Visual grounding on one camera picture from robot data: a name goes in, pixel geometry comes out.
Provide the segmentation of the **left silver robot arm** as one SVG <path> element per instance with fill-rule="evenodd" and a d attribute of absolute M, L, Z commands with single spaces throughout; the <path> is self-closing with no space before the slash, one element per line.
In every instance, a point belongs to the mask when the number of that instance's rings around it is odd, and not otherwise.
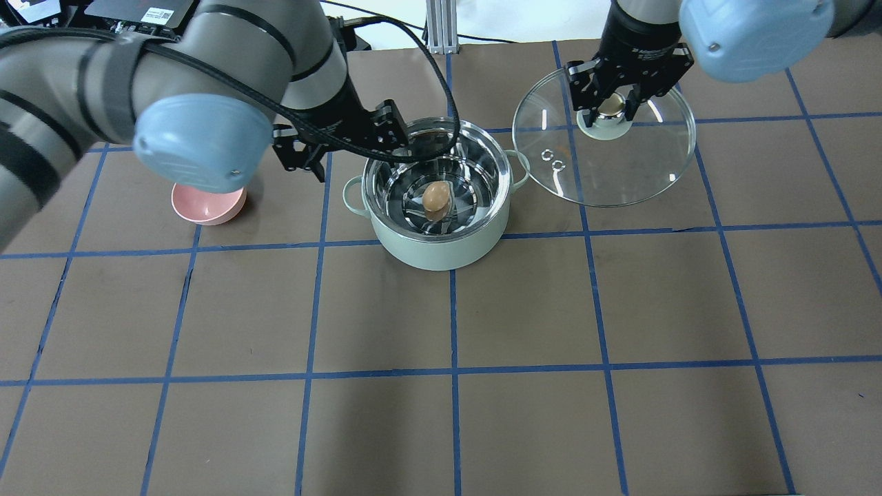
<path fill-rule="evenodd" d="M 156 173 L 209 192 L 251 180 L 293 123 L 311 167 L 338 149 L 403 157 L 395 103 L 367 110 L 318 1 L 202 1 L 180 41 L 130 32 L 2 31 L 2 247 L 98 142 L 132 145 Z"/>

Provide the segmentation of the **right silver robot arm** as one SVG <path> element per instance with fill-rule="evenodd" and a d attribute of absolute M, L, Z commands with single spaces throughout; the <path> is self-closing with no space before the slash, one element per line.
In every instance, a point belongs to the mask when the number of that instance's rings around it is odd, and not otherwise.
<path fill-rule="evenodd" d="M 599 48 L 565 65 L 583 133 L 615 139 L 642 105 L 693 66 L 747 83 L 804 59 L 825 39 L 880 32 L 879 1 L 613 1 Z"/>

